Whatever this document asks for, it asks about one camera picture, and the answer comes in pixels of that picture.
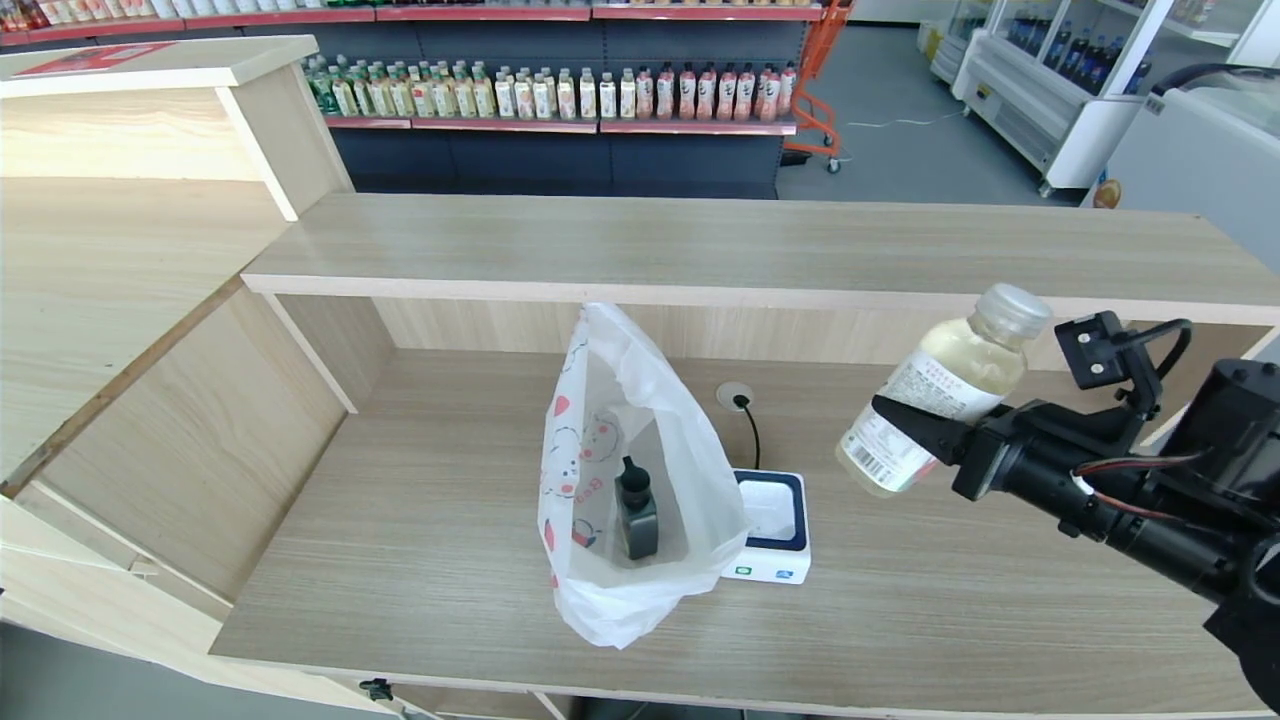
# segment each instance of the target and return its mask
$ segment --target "refrigerator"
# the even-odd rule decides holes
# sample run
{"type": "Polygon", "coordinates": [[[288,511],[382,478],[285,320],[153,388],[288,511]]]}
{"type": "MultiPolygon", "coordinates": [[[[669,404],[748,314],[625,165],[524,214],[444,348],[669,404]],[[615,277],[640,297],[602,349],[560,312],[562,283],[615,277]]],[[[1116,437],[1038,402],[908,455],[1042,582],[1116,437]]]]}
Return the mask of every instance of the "refrigerator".
{"type": "Polygon", "coordinates": [[[1280,70],[1193,65],[1158,82],[1082,206],[1204,215],[1280,272],[1280,70]]]}

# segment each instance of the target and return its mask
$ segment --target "wooden countertop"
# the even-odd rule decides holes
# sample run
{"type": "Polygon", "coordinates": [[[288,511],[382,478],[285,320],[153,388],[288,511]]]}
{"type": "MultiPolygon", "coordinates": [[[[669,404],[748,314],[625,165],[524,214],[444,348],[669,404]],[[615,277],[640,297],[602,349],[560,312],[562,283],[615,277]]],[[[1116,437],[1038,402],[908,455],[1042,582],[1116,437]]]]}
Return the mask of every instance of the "wooden countertop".
{"type": "MultiPolygon", "coordinates": [[[[737,464],[750,432],[714,388],[755,389],[764,466],[806,479],[813,570],[800,587],[724,580],[627,650],[591,647],[552,605],[534,527],[562,360],[396,351],[211,652],[810,714],[1261,712],[1192,593],[1014,498],[963,500],[946,469],[891,501],[850,482],[832,448],[887,366],[672,361],[737,464]]],[[[1084,409],[1061,373],[1028,375],[1014,400],[1032,396],[1084,409]]]]}
{"type": "Polygon", "coordinates": [[[56,74],[18,73],[86,50],[67,47],[0,55],[0,99],[120,90],[237,87],[316,53],[315,37],[282,35],[183,40],[113,68],[56,74]]]}
{"type": "Polygon", "coordinates": [[[1280,324],[1280,281],[1203,218],[1075,208],[335,193],[243,277],[280,293],[920,310],[1007,281],[1061,316],[1280,324]]]}
{"type": "Polygon", "coordinates": [[[4,178],[3,195],[0,486],[287,224],[256,182],[4,178]]]}

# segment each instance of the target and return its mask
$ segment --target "red shelf edge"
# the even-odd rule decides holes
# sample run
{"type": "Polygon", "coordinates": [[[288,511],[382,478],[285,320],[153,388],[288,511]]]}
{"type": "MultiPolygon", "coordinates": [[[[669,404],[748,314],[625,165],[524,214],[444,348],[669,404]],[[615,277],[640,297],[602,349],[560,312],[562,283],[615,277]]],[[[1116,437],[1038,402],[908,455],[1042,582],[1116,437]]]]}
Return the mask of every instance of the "red shelf edge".
{"type": "Polygon", "coordinates": [[[631,20],[804,20],[822,18],[822,5],[594,5],[591,17],[631,20]]]}
{"type": "Polygon", "coordinates": [[[756,135],[796,133],[795,120],[600,120],[602,133],[636,135],[756,135]]]}
{"type": "Polygon", "coordinates": [[[586,22],[591,19],[590,5],[428,5],[412,8],[380,6],[379,22],[404,20],[549,20],[586,22]]]}
{"type": "Polygon", "coordinates": [[[374,8],[300,8],[278,13],[243,13],[187,18],[187,29],[210,27],[285,26],[311,23],[371,23],[374,8]]]}
{"type": "Polygon", "coordinates": [[[49,42],[54,40],[74,40],[79,37],[102,37],[106,35],[145,35],[150,32],[182,32],[186,26],[182,18],[125,18],[118,20],[97,20],[92,23],[73,23],[27,31],[27,42],[49,42]]]}
{"type": "Polygon", "coordinates": [[[410,118],[339,118],[325,115],[324,124],[332,128],[408,129],[410,118]]]}
{"type": "Polygon", "coordinates": [[[467,118],[411,118],[413,129],[463,129],[477,132],[558,132],[595,135],[595,120],[499,120],[467,118]]]}

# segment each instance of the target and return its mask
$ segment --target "checkout counter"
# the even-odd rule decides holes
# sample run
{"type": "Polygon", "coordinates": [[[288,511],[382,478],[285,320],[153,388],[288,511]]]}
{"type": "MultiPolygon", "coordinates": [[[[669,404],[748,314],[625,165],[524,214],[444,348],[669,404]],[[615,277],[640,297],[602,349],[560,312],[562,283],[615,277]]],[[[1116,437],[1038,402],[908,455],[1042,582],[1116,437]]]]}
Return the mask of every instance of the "checkout counter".
{"type": "MultiPolygon", "coordinates": [[[[995,281],[1062,318],[1194,320],[1166,380],[1183,406],[1280,325],[1280,281],[1203,218],[355,193],[297,69],[310,37],[161,45],[35,74],[74,51],[0,56],[5,620],[438,717],[566,720],[582,696],[1263,712],[1198,597],[1012,498],[965,502],[946,468],[883,501],[832,455],[995,281]],[[755,389],[767,466],[806,480],[804,585],[721,583],[625,651],[559,619],[535,488],[584,300],[636,319],[739,464],[750,436],[714,388],[755,389]],[[374,678],[394,701],[362,694],[374,678]]],[[[1052,337],[1029,357],[1014,401],[1114,402],[1052,337]]]]}

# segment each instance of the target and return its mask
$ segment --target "barcode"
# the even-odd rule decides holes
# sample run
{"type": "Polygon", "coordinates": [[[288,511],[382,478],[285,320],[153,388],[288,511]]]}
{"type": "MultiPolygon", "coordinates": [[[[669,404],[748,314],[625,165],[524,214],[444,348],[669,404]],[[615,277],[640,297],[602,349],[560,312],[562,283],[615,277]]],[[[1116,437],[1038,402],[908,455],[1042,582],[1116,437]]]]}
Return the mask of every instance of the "barcode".
{"type": "Polygon", "coordinates": [[[877,460],[865,447],[860,445],[854,446],[854,461],[872,477],[873,480],[879,480],[884,474],[884,464],[877,460]]]}

